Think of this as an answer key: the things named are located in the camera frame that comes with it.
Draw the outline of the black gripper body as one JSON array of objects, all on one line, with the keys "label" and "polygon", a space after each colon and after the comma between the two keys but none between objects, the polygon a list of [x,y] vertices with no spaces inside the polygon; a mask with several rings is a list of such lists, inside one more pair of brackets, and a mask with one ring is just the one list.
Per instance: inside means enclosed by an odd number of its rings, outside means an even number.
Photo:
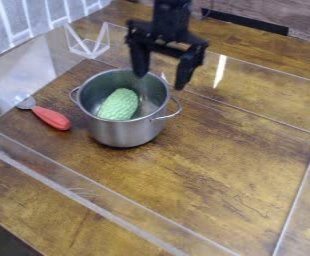
[{"label": "black gripper body", "polygon": [[155,0],[152,20],[128,20],[125,42],[131,56],[148,58],[160,52],[179,58],[203,58],[208,43],[188,31],[192,0]]}]

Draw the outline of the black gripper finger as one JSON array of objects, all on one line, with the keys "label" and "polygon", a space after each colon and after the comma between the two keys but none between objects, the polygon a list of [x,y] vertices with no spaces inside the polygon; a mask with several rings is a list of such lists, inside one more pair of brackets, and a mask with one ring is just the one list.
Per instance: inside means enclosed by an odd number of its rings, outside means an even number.
[{"label": "black gripper finger", "polygon": [[133,73],[141,78],[148,72],[151,51],[145,44],[131,41],[129,53]]},{"label": "black gripper finger", "polygon": [[181,90],[190,82],[195,69],[203,64],[203,53],[187,52],[179,58],[175,89]]}]

